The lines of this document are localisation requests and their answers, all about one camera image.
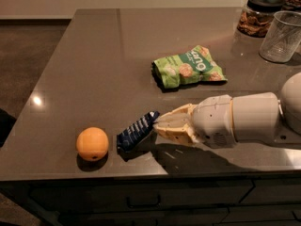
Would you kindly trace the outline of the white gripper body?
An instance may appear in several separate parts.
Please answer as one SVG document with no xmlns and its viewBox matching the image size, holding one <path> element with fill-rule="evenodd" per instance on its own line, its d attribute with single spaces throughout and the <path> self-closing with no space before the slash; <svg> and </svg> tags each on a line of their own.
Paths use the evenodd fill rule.
<svg viewBox="0 0 301 226">
<path fill-rule="evenodd" d="M 217 149 L 235 144 L 231 103 L 229 95 L 209 97 L 193 110 L 193 127 L 206 146 Z"/>
</svg>

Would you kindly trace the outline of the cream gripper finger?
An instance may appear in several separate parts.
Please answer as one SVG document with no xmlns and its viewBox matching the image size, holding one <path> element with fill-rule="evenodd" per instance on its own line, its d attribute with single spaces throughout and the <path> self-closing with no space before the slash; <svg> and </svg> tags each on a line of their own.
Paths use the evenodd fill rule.
<svg viewBox="0 0 301 226">
<path fill-rule="evenodd" d="M 177 144 L 193 146 L 204 141 L 204 139 L 188 124 L 177 128 L 154 125 L 153 128 L 158 135 Z"/>
<path fill-rule="evenodd" d="M 158 126 L 184 126 L 191 122 L 193 110 L 196 105 L 186 104 L 182 105 L 164 115 L 161 115 L 157 120 Z"/>
</svg>

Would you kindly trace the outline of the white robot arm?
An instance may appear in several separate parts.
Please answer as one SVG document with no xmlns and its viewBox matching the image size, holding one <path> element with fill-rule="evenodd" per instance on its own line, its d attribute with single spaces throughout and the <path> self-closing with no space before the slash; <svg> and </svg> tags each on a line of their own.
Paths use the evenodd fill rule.
<svg viewBox="0 0 301 226">
<path fill-rule="evenodd" d="M 158 135 L 182 145 L 211 148 L 237 143 L 276 147 L 298 146 L 301 137 L 301 73 L 289 78 L 280 94 L 265 92 L 239 97 L 209 97 L 160 116 Z"/>
</svg>

